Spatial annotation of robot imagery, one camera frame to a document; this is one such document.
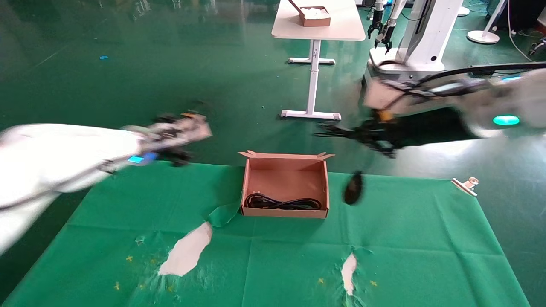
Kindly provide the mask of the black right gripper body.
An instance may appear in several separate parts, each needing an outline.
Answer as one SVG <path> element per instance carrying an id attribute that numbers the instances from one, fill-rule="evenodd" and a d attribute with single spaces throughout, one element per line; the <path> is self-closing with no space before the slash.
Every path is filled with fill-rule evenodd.
<path id="1" fill-rule="evenodd" d="M 396 148 L 476 139 L 460 112 L 452 107 L 398 117 Z"/>

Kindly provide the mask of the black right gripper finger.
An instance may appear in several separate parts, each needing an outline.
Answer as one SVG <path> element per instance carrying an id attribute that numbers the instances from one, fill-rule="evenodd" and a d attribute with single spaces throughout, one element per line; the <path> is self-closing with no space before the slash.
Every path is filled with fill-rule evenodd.
<path id="1" fill-rule="evenodd" d="M 397 149 L 387 140 L 378 136 L 363 136 L 361 143 L 373 151 L 386 156 L 388 159 L 395 159 Z"/>
<path id="2" fill-rule="evenodd" d="M 396 131 L 397 122 L 362 122 L 361 125 L 344 130 L 343 138 L 390 138 Z"/>

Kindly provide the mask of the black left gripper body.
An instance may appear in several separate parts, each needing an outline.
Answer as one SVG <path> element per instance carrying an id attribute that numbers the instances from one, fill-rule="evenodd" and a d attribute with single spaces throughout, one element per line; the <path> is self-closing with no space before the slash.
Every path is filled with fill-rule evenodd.
<path id="1" fill-rule="evenodd" d="M 172 167 L 183 167 L 190 163 L 192 156 L 182 147 L 164 148 L 157 152 L 158 161 L 167 161 Z"/>

